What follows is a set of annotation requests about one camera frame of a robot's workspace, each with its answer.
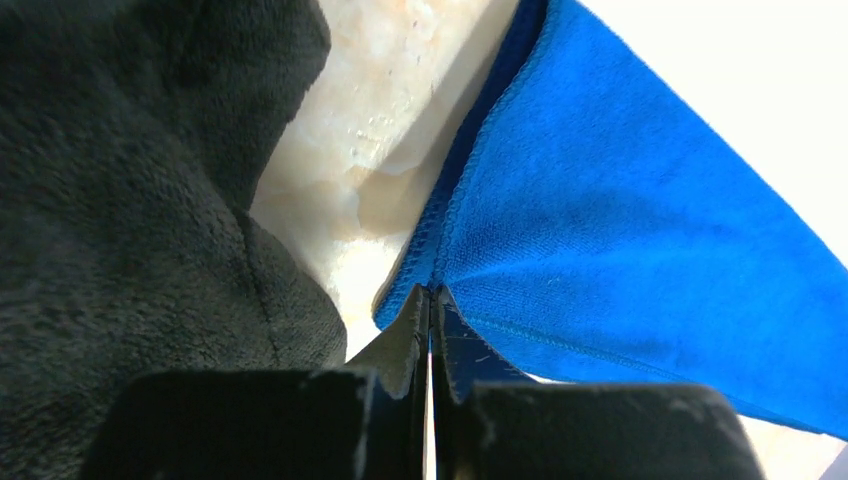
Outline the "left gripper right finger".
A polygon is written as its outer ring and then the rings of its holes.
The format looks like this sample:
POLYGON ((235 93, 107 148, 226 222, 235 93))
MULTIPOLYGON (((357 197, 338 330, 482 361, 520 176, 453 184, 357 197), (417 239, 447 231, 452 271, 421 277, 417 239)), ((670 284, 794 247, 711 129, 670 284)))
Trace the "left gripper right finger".
POLYGON ((507 361, 451 292, 431 295, 441 479, 759 479, 735 411, 693 384, 548 384, 507 361))

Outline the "royal blue towel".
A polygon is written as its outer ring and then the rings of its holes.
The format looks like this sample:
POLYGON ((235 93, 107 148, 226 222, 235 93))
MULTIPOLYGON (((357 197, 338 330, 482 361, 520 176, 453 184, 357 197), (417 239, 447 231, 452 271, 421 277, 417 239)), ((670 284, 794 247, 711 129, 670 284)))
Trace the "royal blue towel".
POLYGON ((533 375, 847 435, 846 268, 578 2, 519 4, 377 326, 416 284, 533 375))

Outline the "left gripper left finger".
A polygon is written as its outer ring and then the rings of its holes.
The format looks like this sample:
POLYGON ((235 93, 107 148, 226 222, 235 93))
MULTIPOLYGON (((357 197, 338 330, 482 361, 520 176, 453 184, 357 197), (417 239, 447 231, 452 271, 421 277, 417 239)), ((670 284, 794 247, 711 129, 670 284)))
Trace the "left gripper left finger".
POLYGON ((325 370, 180 371, 133 381, 83 479, 421 479, 429 292, 325 370))

